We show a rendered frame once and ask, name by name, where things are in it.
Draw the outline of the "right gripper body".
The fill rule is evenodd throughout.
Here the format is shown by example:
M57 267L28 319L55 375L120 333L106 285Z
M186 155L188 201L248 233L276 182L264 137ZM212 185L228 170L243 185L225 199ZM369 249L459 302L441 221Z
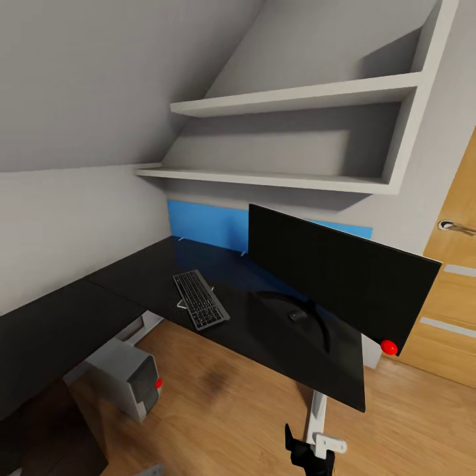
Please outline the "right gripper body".
M290 458L293 465L304 467L306 476L333 475L335 455L332 450L327 450L326 458L322 459L315 457L313 450L310 449L310 444L295 441Z

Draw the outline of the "monitor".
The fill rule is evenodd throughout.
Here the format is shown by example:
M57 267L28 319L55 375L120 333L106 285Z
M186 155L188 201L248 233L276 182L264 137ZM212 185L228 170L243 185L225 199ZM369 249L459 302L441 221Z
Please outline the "monitor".
M309 300L308 308L331 338L318 304L380 344L386 356L406 345L442 263L423 254L313 223L249 203L248 259Z

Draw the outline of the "mouse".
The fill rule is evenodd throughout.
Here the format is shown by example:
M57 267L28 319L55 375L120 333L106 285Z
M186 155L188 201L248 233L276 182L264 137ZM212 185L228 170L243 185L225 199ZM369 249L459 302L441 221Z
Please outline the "mouse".
M293 311L290 313L290 317L293 321L304 321L307 319L307 314L304 311Z

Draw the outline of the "keyboard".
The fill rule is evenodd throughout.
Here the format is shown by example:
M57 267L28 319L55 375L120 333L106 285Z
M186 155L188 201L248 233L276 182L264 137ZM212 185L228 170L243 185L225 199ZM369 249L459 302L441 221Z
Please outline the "keyboard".
M191 270L173 276L173 279L196 330L200 331L229 319L229 314L212 291L214 287L206 283L199 271Z

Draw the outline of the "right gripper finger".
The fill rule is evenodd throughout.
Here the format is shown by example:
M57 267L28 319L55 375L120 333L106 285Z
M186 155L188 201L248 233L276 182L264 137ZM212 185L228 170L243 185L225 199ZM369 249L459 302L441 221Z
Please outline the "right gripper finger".
M292 433L290 431L290 427L288 424L286 424L286 427L285 427L285 437L286 437L286 449L289 451L293 450L293 445L296 439L293 439Z

